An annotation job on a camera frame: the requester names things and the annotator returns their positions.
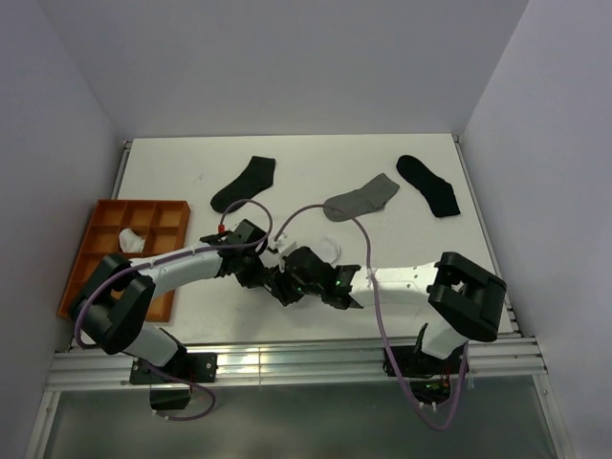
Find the white striped sock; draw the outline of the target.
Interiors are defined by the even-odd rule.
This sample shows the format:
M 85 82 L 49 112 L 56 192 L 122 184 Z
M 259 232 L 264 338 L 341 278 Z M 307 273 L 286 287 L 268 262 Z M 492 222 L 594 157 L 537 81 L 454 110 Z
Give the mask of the white striped sock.
M 341 257 L 340 246 L 329 237 L 321 237 L 311 245 L 311 250 L 323 262 L 334 264 Z

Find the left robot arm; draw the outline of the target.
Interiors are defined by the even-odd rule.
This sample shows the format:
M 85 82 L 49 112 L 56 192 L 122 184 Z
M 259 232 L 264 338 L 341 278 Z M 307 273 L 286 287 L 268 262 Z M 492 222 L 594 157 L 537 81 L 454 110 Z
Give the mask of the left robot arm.
M 135 259 L 104 256 L 69 308 L 76 343 L 147 361 L 163 381 L 179 380 L 186 370 L 185 348 L 146 322 L 150 303 L 187 284 L 232 274 L 268 237 L 244 220 L 234 230 L 176 251 Z

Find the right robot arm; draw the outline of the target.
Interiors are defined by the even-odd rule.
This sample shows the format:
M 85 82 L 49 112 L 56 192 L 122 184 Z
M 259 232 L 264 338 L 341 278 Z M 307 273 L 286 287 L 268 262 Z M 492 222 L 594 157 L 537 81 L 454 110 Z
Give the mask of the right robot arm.
M 413 354 L 416 366 L 432 373 L 466 341 L 496 341 L 507 284 L 453 251 L 424 265 L 375 269 L 334 267 L 300 247 L 272 269 L 267 289 L 285 306 L 311 295 L 339 310 L 387 304 L 431 307 L 436 316 L 426 324 Z

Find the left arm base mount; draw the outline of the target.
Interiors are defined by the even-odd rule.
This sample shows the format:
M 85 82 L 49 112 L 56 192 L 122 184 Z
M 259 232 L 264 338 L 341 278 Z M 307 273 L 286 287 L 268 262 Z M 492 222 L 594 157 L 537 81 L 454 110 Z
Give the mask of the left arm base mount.
M 149 404 L 157 413 L 173 418 L 195 418 L 180 415 L 197 395 L 206 394 L 209 403 L 201 416 L 208 415 L 216 406 L 216 396 L 206 387 L 214 383 L 217 370 L 215 353 L 183 353 L 165 366 L 155 366 L 143 359 L 135 359 L 129 375 L 131 385 L 150 386 Z

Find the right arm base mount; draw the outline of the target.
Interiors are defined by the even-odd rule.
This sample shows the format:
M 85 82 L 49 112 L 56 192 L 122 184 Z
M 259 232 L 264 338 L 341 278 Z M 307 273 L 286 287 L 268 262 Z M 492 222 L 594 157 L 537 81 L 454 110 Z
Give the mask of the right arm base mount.
M 464 364 L 466 345 L 456 348 L 444 360 L 422 353 L 416 345 L 392 346 L 391 350 L 418 408 L 444 406 L 454 401 L 457 393 L 462 396 L 463 381 L 469 369 Z

